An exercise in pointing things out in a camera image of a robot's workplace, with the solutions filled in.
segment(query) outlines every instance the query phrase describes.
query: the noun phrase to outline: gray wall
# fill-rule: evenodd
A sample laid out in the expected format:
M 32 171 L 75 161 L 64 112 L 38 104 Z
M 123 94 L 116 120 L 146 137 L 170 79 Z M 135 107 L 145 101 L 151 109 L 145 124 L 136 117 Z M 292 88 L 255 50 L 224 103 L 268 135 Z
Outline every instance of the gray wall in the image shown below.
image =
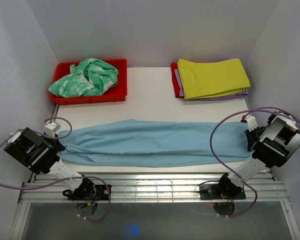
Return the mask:
M 60 62 L 245 61 L 279 0 L 27 0 Z
M 300 0 L 280 0 L 247 59 L 246 69 L 251 80 L 251 108 L 277 106 L 300 119 Z M 300 228 L 300 148 L 273 173 L 286 183 Z
M 25 0 L 0 0 L 0 143 L 18 128 L 43 129 L 57 58 Z M 30 171 L 0 149 L 0 182 L 20 186 Z M 10 236 L 19 191 L 0 187 L 0 240 Z

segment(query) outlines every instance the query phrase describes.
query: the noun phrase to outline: folded yellow towel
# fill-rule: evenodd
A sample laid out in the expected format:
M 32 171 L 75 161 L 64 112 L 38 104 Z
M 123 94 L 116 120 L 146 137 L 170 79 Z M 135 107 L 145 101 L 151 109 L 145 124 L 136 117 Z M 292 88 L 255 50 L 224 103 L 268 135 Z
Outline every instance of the folded yellow towel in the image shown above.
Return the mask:
M 184 99 L 222 97 L 241 93 L 250 82 L 239 58 L 213 63 L 178 61 Z

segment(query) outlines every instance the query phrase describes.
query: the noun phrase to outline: white table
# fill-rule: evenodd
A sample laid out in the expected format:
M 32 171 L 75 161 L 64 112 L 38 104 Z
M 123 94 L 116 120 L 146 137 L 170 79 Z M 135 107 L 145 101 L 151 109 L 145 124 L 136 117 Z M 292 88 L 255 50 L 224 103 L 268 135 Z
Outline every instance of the white table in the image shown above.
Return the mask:
M 131 67 L 127 70 L 128 95 L 124 102 L 60 106 L 58 117 L 69 120 L 73 129 L 136 119 L 163 122 L 219 122 L 226 116 L 247 110 L 245 99 L 185 101 L 175 97 L 170 67 Z M 240 121 L 235 116 L 230 122 Z M 69 127 L 63 121 L 61 130 Z M 220 163 L 184 167 L 91 166 L 65 162 L 80 173 L 221 173 Z M 241 162 L 228 165 L 236 168 Z

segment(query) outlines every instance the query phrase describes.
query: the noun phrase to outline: green cloth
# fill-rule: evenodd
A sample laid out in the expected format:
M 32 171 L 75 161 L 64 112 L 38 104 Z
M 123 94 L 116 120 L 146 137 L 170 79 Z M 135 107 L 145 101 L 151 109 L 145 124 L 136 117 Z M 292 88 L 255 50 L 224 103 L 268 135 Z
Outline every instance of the green cloth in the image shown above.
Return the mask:
M 118 83 L 118 69 L 95 58 L 70 66 L 70 74 L 49 87 L 49 92 L 64 98 L 99 96 Z

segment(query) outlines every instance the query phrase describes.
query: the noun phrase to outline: light blue towel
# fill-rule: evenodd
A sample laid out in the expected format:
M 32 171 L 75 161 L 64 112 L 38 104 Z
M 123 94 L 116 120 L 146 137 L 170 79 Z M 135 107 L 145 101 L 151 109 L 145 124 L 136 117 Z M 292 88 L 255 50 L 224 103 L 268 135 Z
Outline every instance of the light blue towel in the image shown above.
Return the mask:
M 218 163 L 209 147 L 214 122 L 155 122 L 125 120 L 73 130 L 60 139 L 62 160 L 96 166 L 182 167 Z M 222 124 L 213 137 L 224 162 L 245 161 L 247 125 Z M 68 131 L 59 133 L 62 137 Z

